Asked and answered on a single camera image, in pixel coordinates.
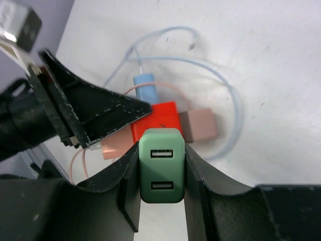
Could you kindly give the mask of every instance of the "blue block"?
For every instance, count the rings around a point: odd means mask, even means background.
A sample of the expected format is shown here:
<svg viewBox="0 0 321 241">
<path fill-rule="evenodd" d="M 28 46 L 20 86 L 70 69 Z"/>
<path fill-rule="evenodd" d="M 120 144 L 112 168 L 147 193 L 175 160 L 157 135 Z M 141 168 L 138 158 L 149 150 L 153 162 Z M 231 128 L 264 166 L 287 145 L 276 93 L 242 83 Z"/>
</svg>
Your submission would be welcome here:
<svg viewBox="0 0 321 241">
<path fill-rule="evenodd" d="M 155 82 L 153 74 L 140 74 L 134 77 L 134 85 Z M 149 104 L 158 104 L 158 94 L 155 85 L 142 86 L 136 88 L 136 96 L 138 99 Z"/>
</svg>

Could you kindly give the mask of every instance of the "white table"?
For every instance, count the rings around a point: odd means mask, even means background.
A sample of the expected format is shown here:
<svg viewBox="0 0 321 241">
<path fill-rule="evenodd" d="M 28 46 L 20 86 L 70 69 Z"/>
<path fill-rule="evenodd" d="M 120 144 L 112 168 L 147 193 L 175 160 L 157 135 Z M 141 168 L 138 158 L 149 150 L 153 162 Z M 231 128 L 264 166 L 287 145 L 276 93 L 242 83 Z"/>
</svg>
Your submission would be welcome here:
<svg viewBox="0 0 321 241">
<path fill-rule="evenodd" d="M 320 8 L 318 1 L 291 0 L 76 0 L 57 57 L 80 77 L 102 85 L 138 37 L 173 25 L 194 27 L 202 41 L 193 51 L 187 50 L 190 36 L 183 32 L 142 49 L 145 55 L 206 59 L 238 89 L 245 109 L 241 138 L 230 154 L 211 163 L 248 185 L 321 183 Z M 194 106 L 218 114 L 221 137 L 195 145 L 202 156 L 218 150 L 233 126 L 227 90 L 186 64 L 152 62 L 145 69 L 156 80 L 179 86 Z M 109 88 L 125 91 L 137 73 L 137 65 L 128 64 Z M 171 91 L 160 89 L 160 95 L 186 108 Z M 58 138 L 46 145 L 68 170 L 75 149 Z M 84 179 L 80 162 L 73 172 L 76 182 Z M 88 152 L 90 175 L 109 164 L 100 151 Z M 187 240 L 185 225 L 182 203 L 142 204 L 135 240 Z"/>
</svg>

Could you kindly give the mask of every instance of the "green block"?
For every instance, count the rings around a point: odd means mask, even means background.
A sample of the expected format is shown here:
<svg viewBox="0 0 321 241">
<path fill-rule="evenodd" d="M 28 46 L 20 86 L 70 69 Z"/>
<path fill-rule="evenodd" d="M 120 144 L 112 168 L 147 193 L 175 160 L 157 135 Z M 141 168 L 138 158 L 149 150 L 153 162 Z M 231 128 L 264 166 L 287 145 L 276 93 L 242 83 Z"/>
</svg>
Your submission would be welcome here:
<svg viewBox="0 0 321 241">
<path fill-rule="evenodd" d="M 147 129 L 139 140 L 139 169 L 144 202 L 180 202 L 185 189 L 185 141 L 180 131 Z"/>
</svg>

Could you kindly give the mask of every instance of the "rectangular slot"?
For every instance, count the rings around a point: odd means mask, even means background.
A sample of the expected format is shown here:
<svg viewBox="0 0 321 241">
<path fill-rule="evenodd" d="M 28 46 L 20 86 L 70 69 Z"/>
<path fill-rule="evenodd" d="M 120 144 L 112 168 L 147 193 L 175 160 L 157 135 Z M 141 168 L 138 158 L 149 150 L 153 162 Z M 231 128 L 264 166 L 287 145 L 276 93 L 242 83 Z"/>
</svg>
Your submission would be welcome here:
<svg viewBox="0 0 321 241">
<path fill-rule="evenodd" d="M 174 182 L 151 182 L 150 187 L 152 190 L 174 189 Z"/>
<path fill-rule="evenodd" d="M 172 158 L 173 150 L 151 150 L 150 158 Z"/>
</svg>

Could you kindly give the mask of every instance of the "red block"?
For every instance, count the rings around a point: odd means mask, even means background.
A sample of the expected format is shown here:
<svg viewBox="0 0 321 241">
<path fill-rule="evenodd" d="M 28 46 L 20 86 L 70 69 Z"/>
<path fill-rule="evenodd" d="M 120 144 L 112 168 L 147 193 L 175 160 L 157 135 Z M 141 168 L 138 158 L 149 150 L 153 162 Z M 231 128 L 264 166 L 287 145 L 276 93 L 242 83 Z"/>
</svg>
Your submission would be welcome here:
<svg viewBox="0 0 321 241">
<path fill-rule="evenodd" d="M 175 102 L 154 104 L 152 113 L 131 124 L 131 133 L 135 142 L 138 142 L 149 128 L 176 128 L 182 133 L 180 117 Z"/>
</svg>

